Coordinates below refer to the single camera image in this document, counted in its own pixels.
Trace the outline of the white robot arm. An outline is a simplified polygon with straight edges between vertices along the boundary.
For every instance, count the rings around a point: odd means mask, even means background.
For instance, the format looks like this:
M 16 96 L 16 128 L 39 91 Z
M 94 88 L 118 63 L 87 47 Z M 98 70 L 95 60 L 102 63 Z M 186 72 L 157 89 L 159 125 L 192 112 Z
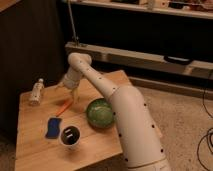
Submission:
M 172 171 L 156 131 L 156 124 L 141 92 L 118 85 L 92 66 L 92 57 L 70 53 L 62 85 L 75 90 L 85 77 L 110 104 L 128 171 Z

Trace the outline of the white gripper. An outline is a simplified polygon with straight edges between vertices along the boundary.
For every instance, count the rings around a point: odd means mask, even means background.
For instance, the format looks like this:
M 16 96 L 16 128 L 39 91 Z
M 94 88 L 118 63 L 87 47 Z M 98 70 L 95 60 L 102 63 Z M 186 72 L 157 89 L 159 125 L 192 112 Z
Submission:
M 66 87 L 68 89 L 72 90 L 72 98 L 73 103 L 78 103 L 79 101 L 79 93 L 78 93 L 78 87 L 80 80 L 82 78 L 82 74 L 78 71 L 75 71 L 74 69 L 69 69 L 67 73 L 64 75 L 63 79 L 59 81 L 59 83 L 56 85 L 55 90 Z

